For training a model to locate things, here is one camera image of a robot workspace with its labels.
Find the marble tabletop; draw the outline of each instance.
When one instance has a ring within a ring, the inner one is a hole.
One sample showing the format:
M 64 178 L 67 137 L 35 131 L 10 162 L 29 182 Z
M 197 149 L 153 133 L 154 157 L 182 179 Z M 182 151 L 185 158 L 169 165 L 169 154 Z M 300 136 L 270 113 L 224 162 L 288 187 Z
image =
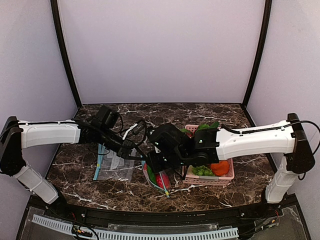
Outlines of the marble tabletop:
M 178 128 L 186 124 L 213 123 L 232 128 L 247 128 L 247 120 L 239 104 L 222 103 L 135 103 L 106 104 L 118 111 L 127 128 L 139 119 L 153 127 L 172 123 Z M 77 118 L 95 115 L 101 104 L 81 107 Z M 142 171 L 141 162 L 134 165 L 131 182 L 113 179 L 94 181 L 97 154 L 88 144 L 62 144 L 50 168 L 47 179 L 57 186 L 67 202 L 74 205 L 118 211 L 189 212 L 237 207 L 260 201 L 261 192 L 274 176 L 265 155 L 235 157 L 235 177 L 226 187 L 198 186 L 182 183 L 180 177 L 168 170 L 171 181 L 170 198 L 151 188 Z M 147 153 L 153 149 L 147 141 L 142 144 Z

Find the pink basket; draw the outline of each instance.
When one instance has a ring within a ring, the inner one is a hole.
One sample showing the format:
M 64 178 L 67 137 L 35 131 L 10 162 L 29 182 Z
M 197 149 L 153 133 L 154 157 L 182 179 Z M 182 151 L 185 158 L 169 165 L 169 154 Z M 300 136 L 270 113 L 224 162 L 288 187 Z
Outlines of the pink basket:
M 185 129 L 194 133 L 199 125 L 188 124 L 185 126 Z M 229 162 L 230 169 L 229 172 L 223 176 L 197 176 L 194 174 L 186 174 L 185 179 L 182 181 L 184 184 L 193 184 L 193 185 L 212 185 L 212 186 L 227 186 L 232 179 L 235 178 L 234 162 L 232 158 L 226 160 Z M 182 174 L 187 171 L 187 167 L 182 168 Z

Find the red fruit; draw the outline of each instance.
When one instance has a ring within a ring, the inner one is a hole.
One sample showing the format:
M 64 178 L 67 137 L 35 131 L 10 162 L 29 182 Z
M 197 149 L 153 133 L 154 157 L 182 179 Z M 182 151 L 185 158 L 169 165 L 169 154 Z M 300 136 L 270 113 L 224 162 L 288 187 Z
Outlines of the red fruit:
M 170 187 L 171 187 L 171 184 L 170 184 L 170 180 L 169 180 L 168 175 L 167 175 L 165 172 L 162 172 L 162 173 L 161 173 L 161 176 L 162 176 L 162 179 L 163 179 L 165 188 L 166 188 L 167 190 L 169 190 Z M 163 183 L 162 183 L 161 176 L 160 176 L 159 173 L 156 174 L 156 175 L 155 175 L 155 180 L 156 180 L 156 184 L 157 184 L 160 188 L 164 189 L 164 185 L 163 185 Z

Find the orange bell pepper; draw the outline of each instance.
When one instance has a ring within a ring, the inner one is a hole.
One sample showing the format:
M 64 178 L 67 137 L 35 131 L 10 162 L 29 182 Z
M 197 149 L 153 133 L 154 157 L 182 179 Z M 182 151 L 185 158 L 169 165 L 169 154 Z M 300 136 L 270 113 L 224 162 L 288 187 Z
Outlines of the orange bell pepper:
M 230 165 L 228 161 L 224 160 L 219 163 L 212 163 L 210 168 L 214 175 L 220 177 L 229 172 Z

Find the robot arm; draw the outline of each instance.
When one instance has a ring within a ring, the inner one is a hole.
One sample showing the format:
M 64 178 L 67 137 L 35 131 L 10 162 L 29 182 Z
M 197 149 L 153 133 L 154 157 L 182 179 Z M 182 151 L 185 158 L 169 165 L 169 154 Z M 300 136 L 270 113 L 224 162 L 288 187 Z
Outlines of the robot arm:
M 146 155 L 130 140 L 111 131 L 119 114 L 102 107 L 90 122 L 66 120 L 60 122 L 26 122 L 10 117 L 0 136 L 0 170 L 16 178 L 47 204 L 59 201 L 57 189 L 36 172 L 22 157 L 22 149 L 47 144 L 100 143 L 124 159 L 137 149 L 152 170 L 183 165 L 199 166 L 218 163 L 233 157 L 284 153 L 281 166 L 266 188 L 266 201 L 279 203 L 298 175 L 315 164 L 305 132 L 294 113 L 288 120 L 276 124 L 244 129 L 204 129 L 189 138 L 172 124 L 164 124 L 148 134 L 157 151 Z M 143 122 L 133 128 L 134 133 L 146 130 Z

